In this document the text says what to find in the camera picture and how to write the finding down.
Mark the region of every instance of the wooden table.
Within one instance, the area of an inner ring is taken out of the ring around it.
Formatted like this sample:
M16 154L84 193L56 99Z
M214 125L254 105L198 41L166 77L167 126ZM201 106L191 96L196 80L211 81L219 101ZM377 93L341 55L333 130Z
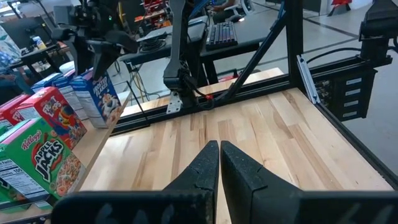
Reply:
M131 92L129 93L121 93L118 95L119 99L122 102L122 108L125 108L130 97ZM89 174L91 168L93 167L95 160L103 149L106 140L109 138L112 133L116 123L116 120L111 127L108 129L95 129L89 120L83 121L87 129L87 133L83 136L83 138L79 141L79 143L73 149L73 153L79 158L82 164L86 167L86 173L82 177L82 181L79 183L76 189L79 189L84 182L85 178ZM1 213L0 212L0 223L6 223L16 220L23 220L31 217L39 217L45 214L49 214L51 210L41 210L37 208L35 205L31 205L28 210L23 212L16 212L11 214Z
M281 74L268 70L246 83ZM201 90L222 90L231 82ZM296 88L109 138L80 190L162 190L214 139L229 140L303 190L392 190ZM222 181L218 190L217 223L231 223Z

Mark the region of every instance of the keyboard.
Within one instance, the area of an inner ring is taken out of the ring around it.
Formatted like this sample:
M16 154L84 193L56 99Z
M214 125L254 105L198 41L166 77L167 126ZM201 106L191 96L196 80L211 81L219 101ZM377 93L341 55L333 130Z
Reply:
M206 50L220 49L238 44L233 22L212 25L206 40Z

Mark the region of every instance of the office chair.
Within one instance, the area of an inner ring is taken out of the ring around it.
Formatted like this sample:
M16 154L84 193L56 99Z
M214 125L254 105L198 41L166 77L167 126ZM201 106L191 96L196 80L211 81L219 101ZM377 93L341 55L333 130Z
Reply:
M243 11L246 15L252 14L254 12L254 7L253 7L253 3L251 2L251 0L240 0ZM228 9L232 9L234 11L235 15L239 15L239 13L237 12L236 8L239 7L239 5L233 5L230 7L225 8L224 10L228 10Z

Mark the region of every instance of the nutrition facts label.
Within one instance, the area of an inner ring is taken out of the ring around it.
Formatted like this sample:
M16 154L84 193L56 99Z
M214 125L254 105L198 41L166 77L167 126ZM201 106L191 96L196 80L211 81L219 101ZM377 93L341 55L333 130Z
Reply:
M8 120L4 119L4 120L0 121L0 127L3 127L3 126L5 126L7 128L11 128L12 124Z
M34 107L18 110L24 119L32 119L40 117L39 113Z
M0 161L0 178L14 187L26 198L38 197L49 194L34 179L25 173L17 164L10 159ZM38 207L50 206L47 202L39 202Z
M93 123L93 126L96 128L107 128L107 125L98 111L90 92L76 91L75 93L76 96L79 97L80 103L85 109L90 121Z
M83 106L81 105L80 100L76 96L76 93L73 90L73 88L71 86L65 86L59 88L59 90L62 93L63 97L68 101L69 105L76 112L77 116L79 116L81 120L87 119L88 116L84 111Z

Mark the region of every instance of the metal bracket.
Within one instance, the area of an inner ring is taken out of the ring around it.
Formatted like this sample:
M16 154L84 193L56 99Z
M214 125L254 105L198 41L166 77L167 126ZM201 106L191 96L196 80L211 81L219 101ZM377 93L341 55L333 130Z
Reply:
M172 91L170 94L170 101L169 105L167 106L166 114L180 112L181 107L182 107L182 101L178 96L178 93L176 91Z
M313 104L320 103L318 92L312 80L310 69L308 68L307 62L301 55L297 56L297 65L304 82L305 90L307 91L308 99Z

